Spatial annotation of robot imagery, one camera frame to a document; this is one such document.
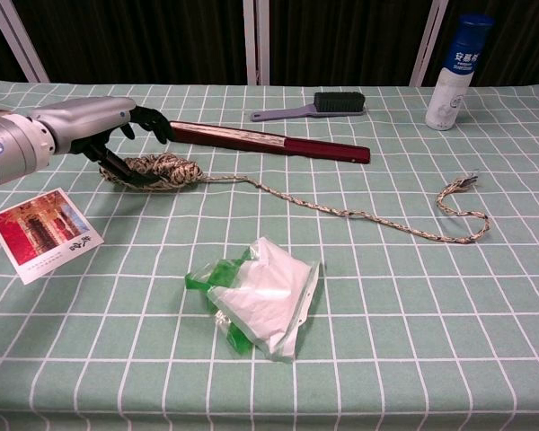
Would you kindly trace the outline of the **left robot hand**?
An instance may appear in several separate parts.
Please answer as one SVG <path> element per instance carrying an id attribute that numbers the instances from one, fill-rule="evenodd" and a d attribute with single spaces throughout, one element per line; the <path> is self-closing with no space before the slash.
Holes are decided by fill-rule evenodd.
<path id="1" fill-rule="evenodd" d="M 168 119 L 158 110 L 141 107 L 126 97 L 86 97 L 42 106 L 30 117 L 46 126 L 53 136 L 58 154 L 84 154 L 107 173 L 129 185 L 142 187 L 162 178 L 139 173 L 106 147 L 113 130 L 135 137 L 131 124 L 155 134 L 161 144 L 172 142 L 174 133 Z"/>

